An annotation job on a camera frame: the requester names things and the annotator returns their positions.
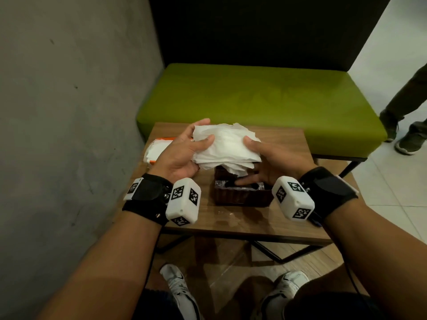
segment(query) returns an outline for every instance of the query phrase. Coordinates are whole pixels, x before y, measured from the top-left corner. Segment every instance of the wooden floor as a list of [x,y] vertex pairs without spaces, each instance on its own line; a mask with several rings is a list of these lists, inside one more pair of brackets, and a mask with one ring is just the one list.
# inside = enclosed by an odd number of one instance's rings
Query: wooden floor
[[[338,174],[347,163],[319,160],[319,165]],[[345,180],[357,188],[351,174]],[[162,235],[159,246],[176,237]],[[281,258],[305,247],[263,244]],[[315,279],[341,265],[342,258],[335,245],[329,245],[279,265],[245,241],[191,237],[162,255],[156,254],[153,269],[158,270],[166,262],[181,269],[205,319],[226,320],[248,319],[254,306],[273,289],[273,282],[279,275],[289,270],[302,270],[310,279]]]

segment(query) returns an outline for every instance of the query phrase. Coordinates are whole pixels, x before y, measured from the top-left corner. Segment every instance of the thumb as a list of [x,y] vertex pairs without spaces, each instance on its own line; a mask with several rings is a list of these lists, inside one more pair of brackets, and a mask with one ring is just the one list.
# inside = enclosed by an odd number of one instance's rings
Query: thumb
[[215,140],[215,135],[209,135],[207,138],[203,140],[191,142],[190,148],[193,151],[204,151],[214,143],[214,140]]
[[267,157],[271,153],[271,145],[270,144],[267,144],[264,142],[259,142],[256,140],[252,140],[248,136],[243,137],[243,144],[245,144],[245,146],[249,150],[254,151],[256,153],[260,153],[261,155],[263,155],[265,157]]

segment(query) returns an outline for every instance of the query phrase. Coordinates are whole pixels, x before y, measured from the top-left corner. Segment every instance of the tissue box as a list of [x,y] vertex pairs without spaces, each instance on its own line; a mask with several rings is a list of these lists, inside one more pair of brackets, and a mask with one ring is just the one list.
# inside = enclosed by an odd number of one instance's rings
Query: tissue box
[[236,176],[227,172],[225,168],[215,168],[215,184],[213,199],[216,205],[266,207],[273,201],[272,187],[264,182],[247,186],[235,186]]

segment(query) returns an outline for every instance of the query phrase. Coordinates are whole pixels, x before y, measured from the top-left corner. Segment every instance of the wooden tabletop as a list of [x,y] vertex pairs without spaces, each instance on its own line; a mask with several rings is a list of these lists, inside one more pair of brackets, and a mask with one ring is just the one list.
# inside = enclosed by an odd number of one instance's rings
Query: wooden tabletop
[[[129,180],[128,188],[135,178],[141,177],[147,171],[148,166],[142,158],[148,145],[156,138],[178,136],[186,126],[187,124],[166,122],[157,122],[154,125],[138,166]],[[262,142],[286,145],[290,150],[312,160],[302,129],[245,127],[255,132],[256,137]],[[332,242],[323,228],[318,228],[309,221],[296,222],[286,219],[275,200],[267,208],[216,206],[211,196],[214,169],[200,170],[193,179],[201,188],[197,222],[186,227],[168,222],[164,232],[320,246]]]

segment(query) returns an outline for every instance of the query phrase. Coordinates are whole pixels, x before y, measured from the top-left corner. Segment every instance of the black metal leg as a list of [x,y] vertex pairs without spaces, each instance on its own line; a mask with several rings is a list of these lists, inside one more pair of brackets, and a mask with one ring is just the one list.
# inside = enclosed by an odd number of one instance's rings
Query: black metal leg
[[339,177],[343,178],[345,177],[349,172],[354,170],[357,166],[359,166],[361,162],[355,162],[352,161],[350,164],[347,165],[347,167],[339,174]]
[[192,237],[192,236],[181,236],[181,237],[175,239],[173,242],[169,242],[164,247],[156,247],[155,251],[158,254],[166,253],[169,249],[172,249],[173,247],[175,247],[176,245],[179,245],[181,242],[189,239],[190,237]]
[[323,248],[323,246],[314,246],[314,245],[310,245],[307,246],[285,258],[280,258],[279,256],[277,256],[275,253],[273,253],[270,249],[268,249],[267,247],[265,247],[264,245],[260,244],[259,242],[253,241],[251,242],[251,244],[258,248],[262,253],[264,253],[268,258],[271,258],[273,261],[275,261],[276,263],[279,264],[285,264],[285,263],[289,263],[291,261],[293,261],[294,259],[297,259],[299,257],[302,257],[304,255],[307,255],[309,253],[312,253],[313,251],[319,250],[321,248]]

